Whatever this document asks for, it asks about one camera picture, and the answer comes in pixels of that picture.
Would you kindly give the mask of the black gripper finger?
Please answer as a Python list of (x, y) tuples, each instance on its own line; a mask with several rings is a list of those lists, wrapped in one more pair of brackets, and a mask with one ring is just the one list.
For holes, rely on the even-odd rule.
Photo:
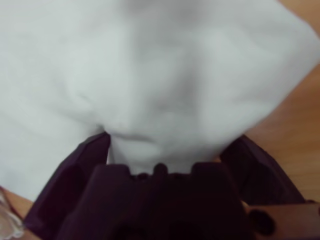
[(54, 240), (74, 211), (98, 165), (105, 165), (111, 143), (103, 132), (89, 137), (57, 167), (24, 218), (24, 225), (42, 240)]
[(276, 160), (243, 135), (220, 155), (248, 205), (304, 204), (305, 198)]

